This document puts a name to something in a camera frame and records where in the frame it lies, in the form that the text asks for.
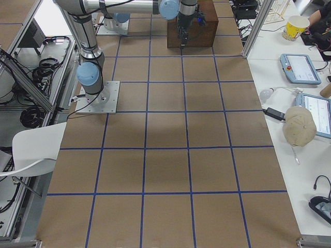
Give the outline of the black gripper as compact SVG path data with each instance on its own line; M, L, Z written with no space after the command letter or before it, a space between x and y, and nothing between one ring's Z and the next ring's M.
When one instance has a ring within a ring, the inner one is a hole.
M186 31L194 18L194 14L185 15L181 12L177 16L177 29L180 30L180 48L183 49L188 42L188 32Z

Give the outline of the person forearm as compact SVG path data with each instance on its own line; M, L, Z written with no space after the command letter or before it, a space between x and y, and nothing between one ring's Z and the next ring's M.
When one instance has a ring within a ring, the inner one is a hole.
M309 18L310 26L318 23L320 20L330 17L330 1L321 7L319 10L315 11Z

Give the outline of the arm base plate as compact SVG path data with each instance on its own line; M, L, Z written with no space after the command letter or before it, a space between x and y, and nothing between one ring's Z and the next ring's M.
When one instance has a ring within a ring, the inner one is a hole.
M96 35L97 36L127 36L129 21L125 23L122 27L116 28L115 30L107 30L103 22L104 17L100 16L99 20L96 22Z
M75 111L78 114L115 114L117 110L120 81L104 81L102 92L96 96L85 95L81 86L80 94L84 95L77 99Z

